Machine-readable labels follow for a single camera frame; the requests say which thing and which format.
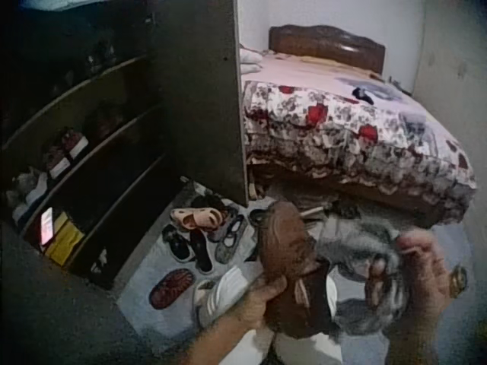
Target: bed frame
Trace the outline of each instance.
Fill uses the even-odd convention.
[[[269,31],[269,49],[296,56],[332,59],[382,74],[386,47],[329,25],[285,25]]]
[[[269,48],[275,52],[296,56],[333,59],[378,74],[382,73],[386,52],[383,45],[375,43],[373,40],[326,25],[272,27],[269,31]],[[401,190],[392,195],[385,195],[377,188],[357,183],[341,184],[335,176],[311,179],[274,165],[252,166],[252,174],[255,176],[256,182],[261,180],[263,183],[269,183],[269,181],[264,182],[263,180],[269,180],[269,176],[274,176],[273,179],[285,179],[292,183],[299,183],[304,189],[313,188],[314,191],[321,189],[322,192],[334,190],[373,200],[410,213],[420,227],[430,227],[443,216],[443,210],[439,206],[430,205],[421,197],[407,195]]]

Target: gray cloth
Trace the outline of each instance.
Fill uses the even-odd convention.
[[[365,300],[337,303],[334,322],[348,335],[369,335],[398,319],[407,305],[408,291],[401,272],[401,258],[394,242],[398,232],[385,221],[344,220],[330,217],[317,244],[318,257],[331,261],[331,269],[352,281],[366,281],[377,259],[385,261],[384,295],[376,308]]]

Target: wooden cabinet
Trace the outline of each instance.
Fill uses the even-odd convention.
[[[235,6],[125,0],[56,14],[17,9],[9,24],[12,33],[19,31],[9,43],[12,73],[2,120],[4,192],[16,189],[12,180],[29,167],[46,171],[46,146],[57,143],[59,130],[85,133],[105,103],[123,110],[110,133],[87,136],[84,153],[50,177],[24,213],[18,233],[33,247],[46,250],[42,213],[65,211],[84,237],[64,268],[110,287],[182,189],[180,176],[247,203]],[[38,32],[37,39],[24,30]],[[65,49],[50,48],[56,45]],[[15,225],[5,205],[3,217]],[[94,270],[100,255],[108,256],[101,273]]]

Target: wooden headboard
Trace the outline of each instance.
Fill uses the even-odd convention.
[[[269,31],[269,48],[295,56],[333,59],[382,74],[386,47],[336,27],[284,25]]]

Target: cabinet door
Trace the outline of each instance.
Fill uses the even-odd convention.
[[[247,204],[235,0],[153,0],[161,123],[181,174]]]

